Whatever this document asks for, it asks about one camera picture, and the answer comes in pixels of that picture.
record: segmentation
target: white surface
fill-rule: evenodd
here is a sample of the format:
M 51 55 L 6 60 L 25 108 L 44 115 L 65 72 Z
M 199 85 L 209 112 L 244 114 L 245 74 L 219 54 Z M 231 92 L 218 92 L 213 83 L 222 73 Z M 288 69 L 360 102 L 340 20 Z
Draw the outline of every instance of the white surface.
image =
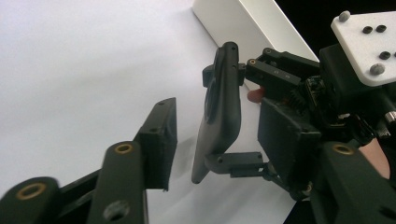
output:
M 261 178 L 209 174 L 191 183 L 216 45 L 192 1 L 0 3 L 0 195 L 25 179 L 64 186 L 131 140 L 155 103 L 177 98 L 170 191 L 148 190 L 150 223 L 282 223 L 294 202 Z M 259 107 L 241 88 L 243 124 L 230 151 L 261 150 Z
M 193 10 L 218 46 L 227 41 L 238 45 L 240 63 L 259 57 L 265 48 L 318 61 L 274 0 L 195 0 Z
M 358 75 L 359 80 L 367 86 L 380 86 L 396 81 L 396 11 L 351 15 L 349 20 L 340 22 L 338 17 L 332 21 L 332 29 L 337 36 L 346 56 Z M 379 33 L 378 25 L 386 25 L 387 30 Z M 373 27 L 370 34 L 364 34 L 363 28 Z M 379 55 L 388 51 L 390 58 L 382 60 Z M 374 76 L 370 68 L 374 64 L 385 65 L 385 72 Z

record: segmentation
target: white mounting plate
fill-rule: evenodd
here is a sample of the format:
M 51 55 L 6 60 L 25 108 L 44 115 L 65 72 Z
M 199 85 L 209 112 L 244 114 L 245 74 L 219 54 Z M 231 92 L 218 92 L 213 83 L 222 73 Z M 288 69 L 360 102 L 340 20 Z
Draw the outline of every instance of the white mounting plate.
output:
M 332 21 L 332 30 L 337 36 L 346 56 L 359 80 L 367 86 L 380 86 L 396 81 L 396 11 L 351 15 L 347 21 L 339 17 Z M 385 25 L 387 29 L 379 33 L 376 27 Z M 363 32 L 364 27 L 371 26 L 370 34 Z M 381 52 L 387 51 L 387 60 L 379 58 Z M 385 71 L 372 75 L 370 68 L 381 63 Z

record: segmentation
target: black screw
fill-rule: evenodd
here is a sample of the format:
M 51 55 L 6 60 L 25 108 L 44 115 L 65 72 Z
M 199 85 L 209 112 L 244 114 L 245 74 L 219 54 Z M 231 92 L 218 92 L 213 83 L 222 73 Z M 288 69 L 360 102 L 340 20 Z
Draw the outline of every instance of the black screw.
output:
M 386 60 L 390 58 L 390 53 L 387 51 L 382 51 L 381 54 L 379 54 L 379 58 L 382 60 Z
M 386 26 L 386 25 L 379 25 L 379 26 L 376 27 L 375 30 L 376 30 L 377 32 L 379 32 L 379 33 L 383 33 L 386 29 L 387 29 L 387 26 Z
M 363 28 L 363 32 L 367 35 L 370 34 L 372 31 L 373 31 L 373 27 L 371 26 L 366 26 Z

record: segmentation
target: screw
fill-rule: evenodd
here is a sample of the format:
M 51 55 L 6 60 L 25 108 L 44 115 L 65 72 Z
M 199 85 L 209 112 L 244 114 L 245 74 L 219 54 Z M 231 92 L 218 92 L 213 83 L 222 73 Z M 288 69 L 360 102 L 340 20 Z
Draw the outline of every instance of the screw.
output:
M 376 63 L 370 68 L 370 74 L 371 75 L 381 75 L 385 72 L 385 65 L 382 63 Z
M 343 11 L 339 16 L 338 16 L 338 20 L 340 22 L 345 22 L 347 20 L 349 20 L 350 18 L 350 12 L 349 11 Z
M 379 26 L 377 26 L 376 27 L 376 31 L 377 32 L 379 32 L 379 33 L 384 33 L 384 31 L 387 29 L 387 26 L 386 25 L 379 25 Z
M 390 53 L 387 51 L 382 51 L 381 54 L 379 54 L 379 58 L 382 60 L 386 60 L 390 58 Z
M 372 31 L 373 31 L 373 27 L 371 26 L 366 26 L 363 28 L 363 32 L 367 35 L 370 34 Z

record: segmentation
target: white table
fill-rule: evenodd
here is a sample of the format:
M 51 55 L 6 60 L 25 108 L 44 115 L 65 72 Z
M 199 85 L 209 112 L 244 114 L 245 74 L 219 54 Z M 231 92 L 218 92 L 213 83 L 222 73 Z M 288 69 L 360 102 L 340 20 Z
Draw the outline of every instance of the white table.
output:
M 191 183 L 204 113 L 201 71 L 216 44 L 192 1 L 5 1 L 0 4 L 0 195 L 35 176 L 64 186 L 132 140 L 155 103 L 177 98 L 170 191 L 148 190 L 150 223 L 282 223 L 294 202 L 262 178 Z M 241 89 L 230 151 L 260 151 L 259 107 Z

